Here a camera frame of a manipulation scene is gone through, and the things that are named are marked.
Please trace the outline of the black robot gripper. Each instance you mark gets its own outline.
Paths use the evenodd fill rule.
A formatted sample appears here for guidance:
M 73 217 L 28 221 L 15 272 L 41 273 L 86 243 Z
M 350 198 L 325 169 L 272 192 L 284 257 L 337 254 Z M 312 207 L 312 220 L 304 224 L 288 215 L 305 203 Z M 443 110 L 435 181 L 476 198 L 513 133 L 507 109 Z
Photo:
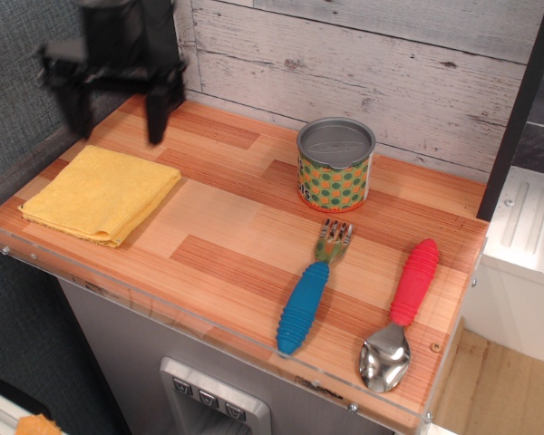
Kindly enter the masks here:
M 83 35 L 44 43 L 36 54 L 69 130 L 94 128 L 89 82 L 146 92 L 149 142 L 163 141 L 169 117 L 185 101 L 173 1 L 78 1 Z

